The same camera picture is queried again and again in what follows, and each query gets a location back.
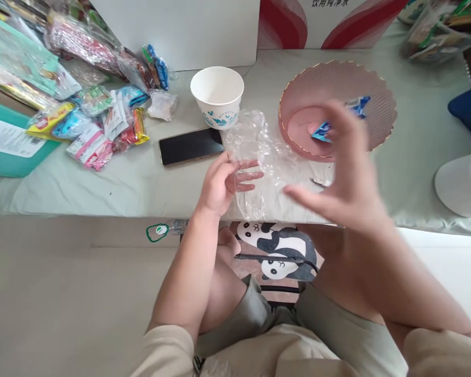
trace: scalloped bowl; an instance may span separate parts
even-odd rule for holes
[[[381,145],[393,131],[396,102],[386,81],[354,62],[332,60],[299,73],[284,89],[279,103],[279,130],[302,157],[318,162],[335,161],[334,144],[311,138],[327,119],[321,104],[331,98],[347,102],[370,96],[365,107],[369,150]]]

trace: person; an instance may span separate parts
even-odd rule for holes
[[[339,227],[302,225],[324,257],[292,311],[271,310],[254,278],[230,265],[240,246],[218,231],[236,191],[262,173],[222,154],[164,279],[132,377],[471,376],[471,321],[394,227],[379,196],[365,124],[324,105],[337,163],[321,193],[283,193]]]

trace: smartphone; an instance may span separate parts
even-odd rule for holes
[[[197,160],[224,151],[220,131],[204,128],[159,140],[163,166]]]

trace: gold rim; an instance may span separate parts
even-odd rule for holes
[[[286,92],[286,90],[288,89],[289,85],[297,78],[299,77],[301,74],[303,74],[305,71],[307,70],[310,70],[310,69],[314,69],[316,68],[318,65],[321,65],[321,64],[324,64],[324,65],[327,65],[327,64],[330,64],[330,63],[333,63],[333,62],[338,62],[339,64],[345,64],[345,63],[354,63],[356,64],[356,62],[354,60],[347,60],[347,61],[338,61],[336,59],[332,59],[330,60],[329,62],[327,63],[318,63],[316,65],[313,65],[312,67],[307,67],[305,68],[303,71],[301,71],[299,74],[297,74],[289,83],[288,85],[286,85],[286,87],[284,88],[283,90],[283,93],[281,94],[281,98],[279,100],[279,124],[280,126],[282,127],[283,129],[283,132],[288,135],[288,138],[292,141],[292,143],[294,145],[296,145],[298,148],[300,148],[302,151],[304,151],[305,153],[311,155],[311,156],[314,156],[314,157],[320,157],[320,158],[324,158],[324,159],[328,159],[328,160],[334,160],[335,157],[328,157],[327,155],[320,155],[320,154],[314,154],[314,153],[311,153],[309,151],[307,151],[305,148],[301,147],[295,140],[293,140],[291,138],[291,136],[288,134],[288,131],[286,130],[286,128],[284,127],[284,123],[283,123],[283,119],[281,117],[281,102],[283,101],[283,96],[284,96],[284,93]],[[362,64],[356,64],[356,66],[359,66],[359,67],[362,67],[366,72],[375,72],[375,74],[377,74],[376,71],[368,71]],[[379,80],[381,81],[386,81],[385,79],[383,79],[382,77],[378,76],[377,74],[377,77]],[[396,123],[396,119],[398,118],[398,111],[396,110],[396,101],[394,100],[394,96],[393,96],[393,92],[391,89],[389,89],[387,87],[387,84],[386,84],[386,90],[389,91],[389,93],[391,94],[391,99],[392,99],[392,102],[394,102],[394,112],[395,112],[395,118],[394,118],[394,122],[392,123],[391,125],[391,130],[389,132],[389,135],[387,135],[387,137],[380,143],[380,144],[377,144],[376,146],[374,146],[373,148],[371,148],[369,150],[369,152],[372,152],[375,150],[375,148],[378,148],[380,147],[383,143],[385,143],[387,141],[387,139],[389,139],[389,137],[393,134],[393,130],[394,130],[394,124]]]

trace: white tablecloth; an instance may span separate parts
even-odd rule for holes
[[[395,22],[372,50],[259,51],[253,67],[237,69],[245,82],[242,107],[263,111],[269,124],[277,127],[281,93],[306,67],[338,59],[375,70],[397,103],[392,136],[372,152],[380,191],[396,225],[471,234],[471,219],[449,211],[433,186],[442,164],[471,153],[471,134],[446,109],[451,99],[470,88],[466,64],[457,59],[431,70],[403,60],[398,45],[406,32]],[[188,218],[212,159],[166,169],[160,163],[158,140],[206,127],[189,91],[194,73],[180,72],[172,85],[179,95],[172,122],[147,119],[150,142],[114,156],[101,173],[84,170],[61,146],[30,176],[0,178],[0,213]],[[325,164],[311,166],[317,177],[331,176]],[[268,190],[265,213],[266,220],[324,223],[273,188]],[[226,218],[241,219],[237,205]]]

